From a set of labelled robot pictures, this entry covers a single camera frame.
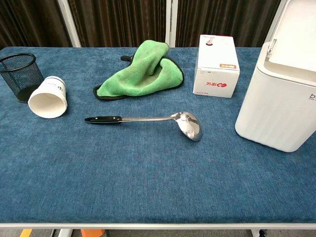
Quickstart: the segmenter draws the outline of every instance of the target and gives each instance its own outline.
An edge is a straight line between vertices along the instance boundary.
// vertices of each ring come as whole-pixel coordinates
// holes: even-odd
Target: blue table cover
[[[92,93],[135,48],[8,47],[59,76],[68,109],[44,119],[0,79],[1,223],[315,223],[316,134],[284,153],[239,137],[234,124],[260,49],[237,48],[232,98],[193,95],[197,48],[171,48],[181,88],[100,101]],[[93,125],[85,117],[193,113],[203,138],[174,121]]]

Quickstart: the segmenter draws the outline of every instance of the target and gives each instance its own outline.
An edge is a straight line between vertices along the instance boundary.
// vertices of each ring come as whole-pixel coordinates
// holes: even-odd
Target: curtain
[[[57,0],[1,0],[0,48],[71,46]]]
[[[165,40],[166,0],[69,0],[82,47]]]
[[[198,46],[199,36],[234,37],[235,46],[261,47],[280,0],[179,0],[176,46]]]

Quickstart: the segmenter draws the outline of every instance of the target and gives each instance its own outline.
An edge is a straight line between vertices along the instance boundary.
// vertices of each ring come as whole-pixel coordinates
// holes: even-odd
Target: cardboard box
[[[239,72],[233,37],[200,36],[193,94],[231,98]]]

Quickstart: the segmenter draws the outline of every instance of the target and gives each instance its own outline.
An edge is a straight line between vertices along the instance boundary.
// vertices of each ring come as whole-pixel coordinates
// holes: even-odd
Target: green towel
[[[95,87],[94,95],[101,100],[117,100],[181,86],[183,72],[175,62],[166,57],[168,51],[169,46],[166,43],[144,41],[133,57],[121,58],[130,59],[130,65]]]

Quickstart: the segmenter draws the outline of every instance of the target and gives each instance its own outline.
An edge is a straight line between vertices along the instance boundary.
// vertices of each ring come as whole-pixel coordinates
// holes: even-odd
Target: mesh pencil holder
[[[35,59],[31,53],[11,54],[0,59],[0,74],[19,102],[27,103],[44,81]]]

